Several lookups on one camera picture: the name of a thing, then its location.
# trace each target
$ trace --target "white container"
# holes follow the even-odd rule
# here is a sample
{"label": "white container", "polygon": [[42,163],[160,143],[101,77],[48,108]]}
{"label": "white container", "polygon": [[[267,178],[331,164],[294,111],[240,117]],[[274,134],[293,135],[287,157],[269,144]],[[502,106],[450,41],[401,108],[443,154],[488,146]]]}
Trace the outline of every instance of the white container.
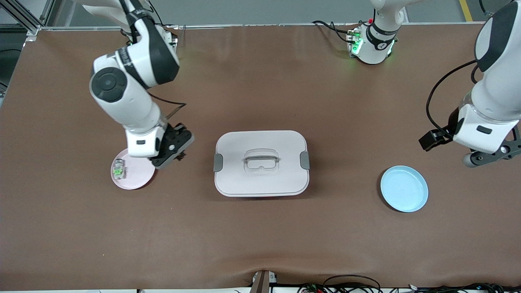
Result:
{"label": "white container", "polygon": [[215,152],[215,187],[227,197],[295,196],[309,184],[306,140],[296,131],[229,132]]}

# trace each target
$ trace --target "pink plate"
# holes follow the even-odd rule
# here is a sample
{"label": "pink plate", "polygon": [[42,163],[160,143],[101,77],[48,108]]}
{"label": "pink plate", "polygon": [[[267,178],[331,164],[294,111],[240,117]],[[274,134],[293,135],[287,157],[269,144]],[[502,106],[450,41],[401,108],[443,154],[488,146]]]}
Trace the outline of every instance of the pink plate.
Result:
{"label": "pink plate", "polygon": [[[114,178],[112,172],[116,160],[119,158],[124,160],[125,177],[123,179]],[[131,190],[145,186],[152,176],[154,176],[155,171],[156,168],[152,165],[152,162],[150,162],[149,159],[143,157],[131,157],[128,154],[128,150],[124,149],[112,161],[110,177],[112,178],[112,181],[114,181],[114,184],[119,188]]]}

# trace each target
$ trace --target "blue plate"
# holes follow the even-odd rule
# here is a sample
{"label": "blue plate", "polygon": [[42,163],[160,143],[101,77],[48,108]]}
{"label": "blue plate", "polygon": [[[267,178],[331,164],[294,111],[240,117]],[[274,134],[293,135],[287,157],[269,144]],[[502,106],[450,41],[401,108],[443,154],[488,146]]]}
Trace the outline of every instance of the blue plate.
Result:
{"label": "blue plate", "polygon": [[429,197],[427,182],[416,170],[407,166],[394,166],[383,174],[380,181],[383,198],[400,212],[416,212]]}

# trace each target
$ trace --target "brown table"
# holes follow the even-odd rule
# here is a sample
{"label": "brown table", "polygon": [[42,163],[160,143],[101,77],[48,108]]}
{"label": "brown table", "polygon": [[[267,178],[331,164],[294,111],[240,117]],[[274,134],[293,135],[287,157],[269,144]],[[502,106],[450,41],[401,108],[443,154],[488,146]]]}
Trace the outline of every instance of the brown table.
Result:
{"label": "brown table", "polygon": [[[383,286],[521,282],[519,159],[470,169],[455,143],[424,152],[425,100],[473,59],[480,25],[404,26],[383,64],[349,59],[334,32],[236,27],[180,34],[177,79],[152,92],[188,102],[171,121],[195,134],[188,156],[141,190],[118,189],[110,163],[124,132],[88,90],[94,58],[119,32],[42,31],[26,44],[0,114],[0,289],[245,286],[357,273]],[[472,88],[442,84],[444,124]],[[160,102],[164,112],[171,105]],[[311,182],[296,197],[226,198],[214,186],[217,139],[241,130],[304,135]],[[379,176],[420,171],[429,200],[388,208]]]}

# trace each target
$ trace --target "gray latch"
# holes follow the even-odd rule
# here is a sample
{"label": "gray latch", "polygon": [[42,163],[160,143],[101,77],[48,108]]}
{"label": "gray latch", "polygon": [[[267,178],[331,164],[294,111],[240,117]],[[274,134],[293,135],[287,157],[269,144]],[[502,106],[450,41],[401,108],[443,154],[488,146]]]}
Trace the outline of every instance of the gray latch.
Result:
{"label": "gray latch", "polygon": [[215,154],[214,155],[214,172],[219,172],[222,170],[222,155]]}
{"label": "gray latch", "polygon": [[309,170],[309,153],[306,151],[300,153],[300,166],[303,169]]}

